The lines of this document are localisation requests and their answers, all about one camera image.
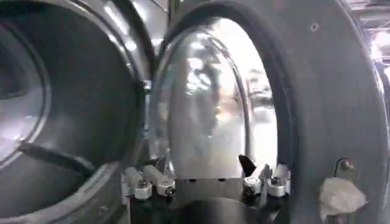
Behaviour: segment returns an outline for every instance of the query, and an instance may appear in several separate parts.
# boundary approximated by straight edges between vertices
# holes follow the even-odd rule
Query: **metal bracket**
[[[272,178],[267,180],[268,194],[283,197],[290,193],[291,172],[286,165],[278,164]]]
[[[157,188],[157,193],[163,197],[172,197],[176,192],[175,180],[163,175],[152,165],[144,166],[145,178]]]

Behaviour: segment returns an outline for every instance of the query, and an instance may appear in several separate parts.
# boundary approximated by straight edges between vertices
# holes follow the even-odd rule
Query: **screw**
[[[340,166],[341,166],[341,168],[342,168],[344,171],[352,170],[352,169],[355,168],[355,167],[353,166],[353,164],[352,164],[348,159],[342,160],[341,163],[340,163]]]

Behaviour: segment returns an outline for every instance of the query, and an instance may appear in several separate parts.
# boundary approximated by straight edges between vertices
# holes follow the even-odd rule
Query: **open washer door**
[[[150,153],[177,178],[240,177],[238,155],[293,172],[291,223],[320,223],[319,191],[340,159],[379,223],[389,148],[383,85],[346,4],[187,0],[162,45]]]

